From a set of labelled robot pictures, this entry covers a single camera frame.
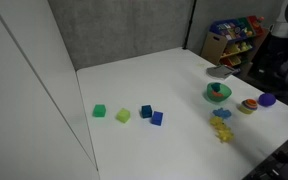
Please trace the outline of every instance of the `green bowl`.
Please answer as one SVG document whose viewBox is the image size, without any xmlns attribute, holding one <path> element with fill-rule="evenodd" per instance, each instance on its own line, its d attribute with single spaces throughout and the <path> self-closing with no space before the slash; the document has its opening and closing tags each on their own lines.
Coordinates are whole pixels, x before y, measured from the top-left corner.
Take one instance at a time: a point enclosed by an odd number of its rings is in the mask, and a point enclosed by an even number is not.
<svg viewBox="0 0 288 180">
<path fill-rule="evenodd" d="M 214 101 L 214 102 L 221 102 L 221 101 L 224 101 L 226 100 L 228 97 L 230 97 L 230 95 L 232 94 L 232 91 L 229 87 L 227 87 L 225 84 L 221 84 L 220 83 L 220 91 L 218 93 L 222 94 L 223 96 L 216 96 L 214 95 L 214 93 L 212 92 L 213 91 L 213 88 L 212 88 L 212 85 L 215 84 L 216 82 L 212 82 L 212 83 L 209 83 L 207 85 L 207 97 Z"/>
</svg>

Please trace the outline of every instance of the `green block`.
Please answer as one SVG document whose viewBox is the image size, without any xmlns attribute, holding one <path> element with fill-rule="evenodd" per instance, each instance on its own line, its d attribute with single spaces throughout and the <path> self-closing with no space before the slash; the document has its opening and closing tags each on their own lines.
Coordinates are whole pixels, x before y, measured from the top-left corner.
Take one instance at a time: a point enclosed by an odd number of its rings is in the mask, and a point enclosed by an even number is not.
<svg viewBox="0 0 288 180">
<path fill-rule="evenodd" d="M 122 123 L 126 123 L 131 117 L 130 111 L 122 108 L 116 115 L 116 119 L 121 121 Z"/>
<path fill-rule="evenodd" d="M 96 104 L 93 110 L 94 117 L 104 117 L 106 113 L 106 108 L 104 104 Z"/>
</svg>

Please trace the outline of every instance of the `purple ball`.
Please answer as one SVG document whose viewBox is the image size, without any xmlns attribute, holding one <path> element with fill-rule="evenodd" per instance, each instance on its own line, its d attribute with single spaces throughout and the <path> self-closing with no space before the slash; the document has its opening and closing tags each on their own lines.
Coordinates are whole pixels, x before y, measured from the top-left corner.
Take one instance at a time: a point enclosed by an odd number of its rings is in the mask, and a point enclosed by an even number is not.
<svg viewBox="0 0 288 180">
<path fill-rule="evenodd" d="M 258 103 L 264 107 L 272 106 L 273 104 L 275 104 L 275 102 L 276 102 L 275 96 L 270 93 L 264 93 L 260 95 L 260 97 L 258 98 Z"/>
</svg>

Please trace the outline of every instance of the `white table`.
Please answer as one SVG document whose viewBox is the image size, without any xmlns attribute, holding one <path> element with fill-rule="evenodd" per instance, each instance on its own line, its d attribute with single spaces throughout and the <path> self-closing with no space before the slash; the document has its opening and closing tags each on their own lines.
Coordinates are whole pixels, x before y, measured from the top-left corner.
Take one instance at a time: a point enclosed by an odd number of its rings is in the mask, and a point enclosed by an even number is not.
<svg viewBox="0 0 288 180">
<path fill-rule="evenodd" d="M 233 76 L 223 82 L 232 96 L 222 105 L 207 102 L 206 85 L 217 81 L 205 74 L 210 66 L 176 48 L 78 71 L 101 180 L 241 179 L 288 139 L 288 106 L 239 112 L 242 100 L 262 92 Z M 95 104 L 106 105 L 105 118 L 92 117 Z M 161 127 L 140 117 L 146 104 L 164 113 Z M 115 119 L 123 107 L 131 111 L 126 124 Z M 220 107 L 233 113 L 228 144 L 209 124 Z"/>
</svg>

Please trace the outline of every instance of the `white wall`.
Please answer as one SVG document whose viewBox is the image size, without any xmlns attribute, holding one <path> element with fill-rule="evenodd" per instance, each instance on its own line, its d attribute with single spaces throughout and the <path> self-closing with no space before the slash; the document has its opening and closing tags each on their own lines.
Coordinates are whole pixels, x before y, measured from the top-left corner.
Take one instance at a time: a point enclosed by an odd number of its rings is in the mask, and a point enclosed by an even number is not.
<svg viewBox="0 0 288 180">
<path fill-rule="evenodd" d="M 76 73 L 47 0 L 0 0 L 0 14 L 96 165 Z"/>
<path fill-rule="evenodd" d="M 0 180 L 98 180 L 98 172 L 0 22 Z"/>
</svg>

